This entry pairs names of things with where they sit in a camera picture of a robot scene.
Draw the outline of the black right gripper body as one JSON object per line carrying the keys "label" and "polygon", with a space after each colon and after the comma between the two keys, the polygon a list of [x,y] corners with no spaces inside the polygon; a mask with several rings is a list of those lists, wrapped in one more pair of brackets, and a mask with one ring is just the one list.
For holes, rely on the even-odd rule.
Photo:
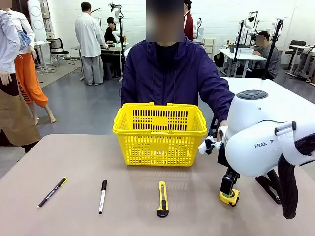
{"label": "black right gripper body", "polygon": [[227,172],[228,173],[232,173],[234,175],[234,182],[237,181],[237,179],[240,178],[240,174],[237,173],[228,163],[226,156],[225,156],[225,148],[224,148],[224,143],[221,143],[220,148],[219,148],[219,152],[218,152],[218,159],[217,162],[223,166],[226,166]]}

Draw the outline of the yellow tape measure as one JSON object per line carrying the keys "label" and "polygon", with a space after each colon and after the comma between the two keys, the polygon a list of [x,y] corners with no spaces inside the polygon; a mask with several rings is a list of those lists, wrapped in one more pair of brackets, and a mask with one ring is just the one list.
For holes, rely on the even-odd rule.
{"label": "yellow tape measure", "polygon": [[240,191],[236,189],[232,189],[229,195],[224,194],[221,191],[219,192],[220,200],[232,207],[236,207],[236,204],[239,200],[239,195],[240,195]]}

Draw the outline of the yellow utility knife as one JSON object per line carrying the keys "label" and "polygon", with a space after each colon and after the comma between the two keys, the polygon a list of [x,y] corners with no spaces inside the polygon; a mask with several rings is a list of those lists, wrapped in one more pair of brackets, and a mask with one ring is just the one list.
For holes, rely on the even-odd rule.
{"label": "yellow utility knife", "polygon": [[165,181],[159,182],[159,199],[160,204],[157,209],[157,216],[160,218],[165,218],[169,214],[169,205],[168,205],[168,197],[167,197],[167,189]]}

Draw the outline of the black and white marker pen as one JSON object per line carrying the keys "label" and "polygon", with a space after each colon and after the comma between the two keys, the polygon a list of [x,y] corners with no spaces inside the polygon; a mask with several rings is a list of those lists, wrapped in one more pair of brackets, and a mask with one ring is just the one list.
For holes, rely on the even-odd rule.
{"label": "black and white marker pen", "polygon": [[106,194],[106,187],[107,187],[107,180],[104,180],[102,182],[102,187],[101,187],[101,197],[100,197],[100,204],[99,204],[99,214],[103,213],[103,206],[104,206],[104,200],[105,200],[105,194]]}

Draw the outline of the person's left forearm purple sleeve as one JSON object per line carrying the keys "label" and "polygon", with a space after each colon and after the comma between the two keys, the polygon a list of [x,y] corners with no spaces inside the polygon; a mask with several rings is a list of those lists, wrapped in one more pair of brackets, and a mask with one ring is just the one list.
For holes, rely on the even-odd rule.
{"label": "person's left forearm purple sleeve", "polygon": [[235,94],[229,90],[223,89],[213,92],[207,99],[207,104],[214,112],[218,125],[227,121],[228,112]]}

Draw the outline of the yellow plastic shopping basket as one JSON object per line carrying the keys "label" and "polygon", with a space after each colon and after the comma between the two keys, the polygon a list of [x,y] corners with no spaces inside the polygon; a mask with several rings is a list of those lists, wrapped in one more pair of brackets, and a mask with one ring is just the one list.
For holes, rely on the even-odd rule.
{"label": "yellow plastic shopping basket", "polygon": [[113,133],[127,165],[190,167],[208,129],[195,105],[125,103]]}

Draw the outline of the seated person in black top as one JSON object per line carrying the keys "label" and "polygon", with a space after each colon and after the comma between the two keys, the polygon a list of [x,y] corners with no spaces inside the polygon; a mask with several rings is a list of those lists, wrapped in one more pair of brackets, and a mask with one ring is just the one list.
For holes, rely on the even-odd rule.
{"label": "seated person in black top", "polygon": [[106,43],[112,44],[112,43],[119,42],[119,38],[113,34],[116,31],[116,23],[114,22],[114,18],[108,17],[107,24],[108,24],[108,27],[104,34],[104,39]]}

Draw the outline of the person in white coat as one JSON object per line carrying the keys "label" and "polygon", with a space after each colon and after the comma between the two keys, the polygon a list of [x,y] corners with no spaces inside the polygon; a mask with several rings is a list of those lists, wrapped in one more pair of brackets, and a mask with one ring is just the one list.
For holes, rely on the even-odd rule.
{"label": "person in white coat", "polygon": [[85,83],[101,85],[104,69],[101,58],[101,47],[108,49],[98,21],[91,16],[91,5],[81,3],[82,14],[75,21],[75,34],[80,45],[81,62]]}

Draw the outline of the person's left hand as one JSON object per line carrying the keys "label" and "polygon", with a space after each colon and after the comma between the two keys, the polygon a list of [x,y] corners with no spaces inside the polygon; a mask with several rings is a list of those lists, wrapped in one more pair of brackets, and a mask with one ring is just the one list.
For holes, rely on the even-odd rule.
{"label": "person's left hand", "polygon": [[218,135],[220,137],[220,140],[224,143],[226,138],[226,132],[228,130],[228,125],[220,126],[218,128]]}

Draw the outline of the black stapler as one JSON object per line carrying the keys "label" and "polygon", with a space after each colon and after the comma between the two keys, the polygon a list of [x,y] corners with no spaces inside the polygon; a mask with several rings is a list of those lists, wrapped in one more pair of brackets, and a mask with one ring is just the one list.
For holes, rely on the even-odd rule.
{"label": "black stapler", "polygon": [[255,180],[276,204],[282,204],[280,197],[280,180],[275,170],[270,170],[266,174],[256,177]]}

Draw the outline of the black backpack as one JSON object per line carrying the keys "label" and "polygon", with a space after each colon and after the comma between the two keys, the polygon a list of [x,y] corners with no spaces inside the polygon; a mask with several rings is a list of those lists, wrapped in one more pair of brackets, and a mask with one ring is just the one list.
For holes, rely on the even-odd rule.
{"label": "black backpack", "polygon": [[214,55],[213,61],[216,65],[216,67],[218,68],[222,68],[224,66],[225,63],[225,56],[224,53],[219,52],[217,54]]}

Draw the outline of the small white background table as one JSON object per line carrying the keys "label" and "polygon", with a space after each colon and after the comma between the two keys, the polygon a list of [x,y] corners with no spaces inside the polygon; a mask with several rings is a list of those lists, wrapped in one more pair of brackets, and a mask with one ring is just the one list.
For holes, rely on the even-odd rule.
{"label": "small white background table", "polygon": [[242,72],[242,78],[246,77],[246,72],[249,69],[249,63],[252,62],[253,65],[257,61],[267,61],[266,58],[254,55],[253,49],[241,48],[237,50],[237,53],[232,53],[229,49],[219,49],[221,53],[224,54],[224,57],[227,59],[225,75],[227,77],[236,77],[237,74],[237,65],[244,63],[244,68]]}

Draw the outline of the white drawer cabinet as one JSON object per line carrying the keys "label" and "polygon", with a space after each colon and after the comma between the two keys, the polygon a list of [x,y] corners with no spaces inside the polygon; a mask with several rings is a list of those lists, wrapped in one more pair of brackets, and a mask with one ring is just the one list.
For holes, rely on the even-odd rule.
{"label": "white drawer cabinet", "polygon": [[205,50],[209,58],[211,59],[214,58],[214,52],[215,52],[215,39],[214,38],[197,39],[196,43],[201,45],[201,47]]}

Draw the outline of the thin black tripod pole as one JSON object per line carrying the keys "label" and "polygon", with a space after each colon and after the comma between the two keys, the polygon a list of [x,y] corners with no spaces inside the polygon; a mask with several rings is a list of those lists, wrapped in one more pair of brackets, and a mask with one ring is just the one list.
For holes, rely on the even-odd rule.
{"label": "thin black tripod pole", "polygon": [[233,58],[233,64],[237,63],[237,54],[238,54],[238,49],[239,49],[239,45],[240,45],[240,41],[241,41],[241,37],[242,37],[242,31],[243,31],[243,27],[246,25],[246,20],[241,20],[240,21],[240,29],[239,29],[239,33],[237,35],[237,40],[236,40],[236,46],[234,47],[234,58]]}

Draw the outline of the thick black tripod pole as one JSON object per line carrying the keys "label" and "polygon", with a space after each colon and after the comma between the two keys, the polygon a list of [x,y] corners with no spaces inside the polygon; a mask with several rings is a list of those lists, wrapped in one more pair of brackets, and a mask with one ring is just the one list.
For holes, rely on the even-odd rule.
{"label": "thick black tripod pole", "polygon": [[282,18],[277,18],[277,21],[276,21],[277,24],[275,24],[275,30],[274,30],[274,34],[273,34],[273,37],[272,37],[272,40],[271,40],[271,46],[270,46],[270,51],[269,51],[269,55],[268,55],[268,58],[267,58],[267,61],[266,61],[266,65],[265,65],[265,69],[264,69],[264,73],[262,75],[262,79],[265,80],[266,79],[266,74],[268,72],[268,67],[269,67],[269,64],[270,64],[270,60],[271,60],[271,57],[272,57],[272,54],[273,54],[273,50],[275,48],[275,44],[278,40],[278,37],[279,37],[279,32],[282,30],[282,27],[283,27],[283,19]]}

